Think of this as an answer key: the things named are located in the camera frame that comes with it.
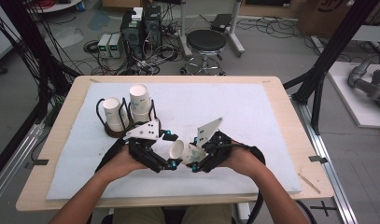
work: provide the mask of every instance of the wooden table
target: wooden table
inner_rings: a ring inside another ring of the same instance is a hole
[[[50,182],[60,153],[76,120],[88,88],[93,82],[111,83],[255,83],[262,84],[274,111],[276,121],[289,150],[303,191],[291,194],[293,199],[328,198],[333,190],[319,162],[310,162],[310,156],[316,156],[315,151],[303,129],[303,126],[292,107],[292,104],[277,77],[78,77],[73,84],[62,110],[53,125],[49,137],[39,155],[40,160],[49,160],[46,166],[35,166],[17,202],[20,211],[38,211],[60,209],[67,200],[47,200]],[[128,198],[102,199],[97,207],[128,207],[183,205],[205,203],[242,203],[253,202],[257,195],[224,195],[168,198]]]

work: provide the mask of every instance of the white paper cup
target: white paper cup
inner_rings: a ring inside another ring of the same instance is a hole
[[[134,119],[134,123],[137,123],[137,122],[149,122],[149,121],[151,121],[149,119],[148,112],[147,113],[143,113],[143,114],[136,113],[136,112],[133,111],[132,106],[131,106],[131,111],[132,111],[132,118]],[[155,119],[153,111],[151,111],[151,119]]]
[[[119,113],[120,101],[117,98],[110,97],[105,99],[105,101],[103,102],[103,109],[105,110],[107,125],[111,129],[111,131],[123,131],[123,125],[120,121],[120,115],[122,116],[122,120],[125,124],[125,127],[128,127],[128,116],[126,115],[126,112],[123,109]]]
[[[191,162],[201,161],[206,157],[206,152],[197,146],[188,142],[176,140],[170,146],[170,157],[172,159],[181,159],[181,163],[187,165]]]
[[[144,114],[151,108],[151,99],[147,87],[143,84],[137,84],[129,89],[131,97],[132,111],[137,114]]]

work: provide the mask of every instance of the black stool seat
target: black stool seat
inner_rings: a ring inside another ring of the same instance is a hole
[[[187,35],[187,45],[201,51],[217,51],[226,45],[225,37],[212,30],[196,30]]]

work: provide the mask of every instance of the floor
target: floor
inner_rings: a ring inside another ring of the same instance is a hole
[[[216,14],[230,13],[232,10],[232,1],[215,0],[215,4],[210,4],[212,7],[197,7],[201,2],[193,0],[187,3],[188,28],[192,25],[197,28],[209,26],[198,15],[203,15],[208,21],[212,21]],[[97,0],[87,1],[86,4],[87,10],[84,12],[79,13],[74,8],[69,8],[50,13],[46,18],[53,22],[52,30],[62,28],[80,30],[83,40],[64,50],[82,73],[91,74],[96,71],[94,69],[97,64],[84,60],[89,59],[90,55],[84,52],[82,47],[86,42],[100,37],[102,33],[117,32],[121,13],[103,10],[101,2]],[[177,10],[178,7],[174,7],[175,20],[178,15]],[[238,24],[236,34],[246,52],[238,58],[229,45],[221,53],[223,61],[220,63],[227,76],[277,76],[284,83],[308,71],[317,60],[316,50],[307,47],[311,46],[308,39],[278,33],[276,35],[285,38],[274,38],[254,26],[245,25],[245,23],[254,25],[254,21],[248,21],[248,18],[242,19],[245,20]],[[376,54],[360,48],[359,43],[353,42],[346,47],[339,60],[359,63],[359,57],[365,59],[374,55]],[[380,57],[373,58],[375,63],[380,63]],[[0,152],[37,103],[36,84],[18,55],[11,52],[2,62],[8,72],[0,74]],[[119,60],[113,60],[110,65],[113,67],[119,63]],[[184,63],[184,60],[164,63],[160,65],[159,75],[179,75]],[[291,88],[288,93],[294,93],[296,89]],[[49,127],[45,129],[40,139],[48,133],[48,130]],[[380,223],[379,130],[356,126],[328,78],[325,80],[320,111],[320,132],[357,222]],[[35,149],[34,157],[41,148],[42,143]],[[31,172],[31,168],[26,168],[29,167],[30,161],[30,158],[25,160],[0,197],[0,223],[46,223],[56,213],[56,211],[22,213],[16,210],[15,203]],[[307,200],[304,203],[310,208],[318,223],[342,222],[338,212],[334,210],[336,206],[333,199]],[[321,209],[323,204],[328,208]],[[100,223],[107,212],[106,209],[97,209],[93,223]],[[263,206],[255,223],[272,223],[266,206]]]

